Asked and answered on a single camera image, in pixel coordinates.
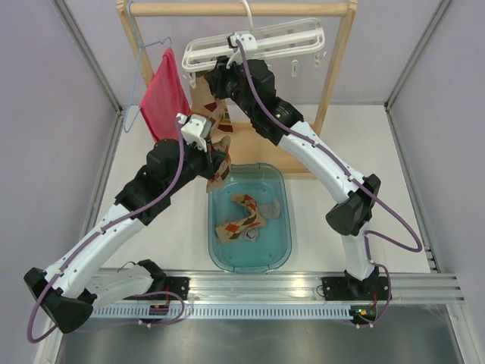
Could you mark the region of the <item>white clip sock hanger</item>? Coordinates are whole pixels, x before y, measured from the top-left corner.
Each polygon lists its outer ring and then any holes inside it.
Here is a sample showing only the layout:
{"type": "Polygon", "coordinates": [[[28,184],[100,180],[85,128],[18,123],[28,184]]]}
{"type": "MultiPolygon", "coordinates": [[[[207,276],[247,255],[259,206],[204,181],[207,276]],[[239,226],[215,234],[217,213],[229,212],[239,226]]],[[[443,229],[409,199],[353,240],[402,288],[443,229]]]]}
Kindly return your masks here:
{"type": "Polygon", "coordinates": [[[242,43],[247,59],[264,61],[314,54],[324,48],[324,28],[318,19],[305,18],[255,28],[249,3],[243,1],[242,5],[249,21],[247,30],[195,39],[186,46],[181,65],[188,74],[186,79],[191,88],[196,87],[199,73],[213,70],[221,56],[229,58],[229,65],[240,64],[242,57],[237,42],[242,43]]]}

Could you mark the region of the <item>argyle patterned sock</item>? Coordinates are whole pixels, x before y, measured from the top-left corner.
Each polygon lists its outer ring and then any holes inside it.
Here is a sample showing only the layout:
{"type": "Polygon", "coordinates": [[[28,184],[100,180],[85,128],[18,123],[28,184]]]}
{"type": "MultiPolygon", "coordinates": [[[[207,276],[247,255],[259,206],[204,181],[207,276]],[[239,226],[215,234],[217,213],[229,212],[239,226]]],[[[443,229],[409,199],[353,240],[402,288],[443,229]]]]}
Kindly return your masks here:
{"type": "Polygon", "coordinates": [[[245,193],[237,193],[231,196],[231,200],[238,206],[242,206],[246,211],[246,216],[233,221],[228,221],[215,228],[217,237],[223,245],[244,237],[244,233],[249,228],[263,228],[267,219],[263,218],[258,211],[258,203],[255,199],[245,193]]]}

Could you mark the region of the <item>grey ankle sock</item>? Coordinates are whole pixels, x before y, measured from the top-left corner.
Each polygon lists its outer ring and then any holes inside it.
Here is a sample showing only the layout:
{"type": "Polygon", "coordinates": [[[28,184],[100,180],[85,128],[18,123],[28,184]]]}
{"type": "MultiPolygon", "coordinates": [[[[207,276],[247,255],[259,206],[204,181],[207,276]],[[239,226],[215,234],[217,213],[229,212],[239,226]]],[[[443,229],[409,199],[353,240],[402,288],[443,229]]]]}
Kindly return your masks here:
{"type": "Polygon", "coordinates": [[[249,228],[244,233],[244,237],[253,243],[256,241],[258,235],[259,235],[259,229],[257,227],[249,228]]]}
{"type": "Polygon", "coordinates": [[[281,205],[278,198],[275,198],[271,203],[259,204],[258,211],[265,219],[277,219],[280,217],[281,205]]]}

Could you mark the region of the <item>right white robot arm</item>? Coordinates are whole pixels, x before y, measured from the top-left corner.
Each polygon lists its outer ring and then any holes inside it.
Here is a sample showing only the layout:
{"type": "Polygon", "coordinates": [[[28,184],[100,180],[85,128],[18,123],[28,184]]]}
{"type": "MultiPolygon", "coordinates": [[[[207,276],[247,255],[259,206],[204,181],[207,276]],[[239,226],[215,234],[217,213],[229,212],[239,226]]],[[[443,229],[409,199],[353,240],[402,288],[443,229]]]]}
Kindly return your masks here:
{"type": "Polygon", "coordinates": [[[343,243],[344,292],[354,300],[370,293],[382,293],[390,300],[390,278],[381,276],[384,268],[372,262],[365,234],[381,185],[379,177],[364,176],[333,154],[303,115],[277,96],[274,74],[264,61],[237,64],[220,56],[205,79],[214,97],[232,100],[257,134],[297,158],[333,197],[336,204],[325,219],[343,243]]]}

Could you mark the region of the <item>cream striped sock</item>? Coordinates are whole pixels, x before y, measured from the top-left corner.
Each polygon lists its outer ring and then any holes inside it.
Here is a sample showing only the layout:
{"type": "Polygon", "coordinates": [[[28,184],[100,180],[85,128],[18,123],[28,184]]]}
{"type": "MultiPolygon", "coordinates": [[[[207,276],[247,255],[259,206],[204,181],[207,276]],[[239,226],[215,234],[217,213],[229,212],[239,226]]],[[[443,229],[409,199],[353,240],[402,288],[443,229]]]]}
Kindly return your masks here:
{"type": "Polygon", "coordinates": [[[211,94],[205,72],[196,73],[195,86],[190,88],[192,98],[191,112],[201,115],[211,122],[211,130],[233,132],[233,125],[225,99],[218,99],[211,94]]]}

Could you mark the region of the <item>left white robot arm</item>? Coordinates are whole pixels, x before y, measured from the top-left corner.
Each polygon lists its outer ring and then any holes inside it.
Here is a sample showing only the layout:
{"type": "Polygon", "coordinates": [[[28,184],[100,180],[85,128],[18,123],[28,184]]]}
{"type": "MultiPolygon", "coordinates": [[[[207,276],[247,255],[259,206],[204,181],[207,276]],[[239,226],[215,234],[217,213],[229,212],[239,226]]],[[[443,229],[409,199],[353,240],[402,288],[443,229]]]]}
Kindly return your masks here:
{"type": "Polygon", "coordinates": [[[148,152],[146,163],[116,195],[102,220],[56,263],[31,268],[24,281],[42,309],[62,333],[71,333],[91,314],[125,298],[166,296],[167,275],[152,260],[103,279],[93,275],[131,237],[147,227],[171,204],[171,196],[196,177],[224,175],[229,149],[222,142],[206,150],[178,140],[162,140],[148,152]]]}

